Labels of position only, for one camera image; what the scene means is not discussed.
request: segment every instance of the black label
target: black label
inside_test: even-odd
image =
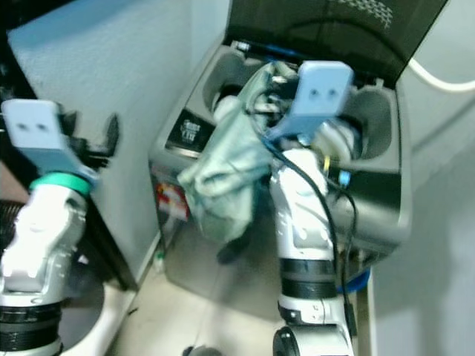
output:
[[[214,126],[209,122],[183,110],[171,130],[165,147],[183,148],[200,153],[208,143],[213,130]]]

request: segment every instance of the fabric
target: fabric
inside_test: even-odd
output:
[[[292,74],[280,62],[256,72],[237,97],[228,98],[215,111],[217,127],[208,144],[196,163],[178,176],[204,237],[227,243],[240,237],[252,222],[255,183],[269,173],[272,155],[254,132],[245,108],[272,76]],[[263,128],[263,118],[258,119]]]

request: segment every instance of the open lid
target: open lid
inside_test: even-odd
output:
[[[227,40],[339,60],[393,87],[447,0],[233,0]]]

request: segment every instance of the floor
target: floor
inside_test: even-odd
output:
[[[213,346],[225,356],[271,355],[281,323],[271,323],[192,294],[153,268],[108,356],[176,355]]]

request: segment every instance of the washing machine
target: washing machine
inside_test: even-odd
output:
[[[201,296],[268,320],[280,320],[274,208],[268,177],[259,182],[252,225],[227,245],[202,235],[177,175],[200,157],[219,101],[235,95],[267,62],[298,66],[338,60],[355,71],[344,113],[357,121],[362,153],[331,174],[351,173],[358,229],[350,258],[356,276],[410,236],[410,138],[396,85],[445,0],[234,0],[226,31],[162,122],[149,163],[167,278]],[[330,206],[339,250],[353,216],[345,200]]]

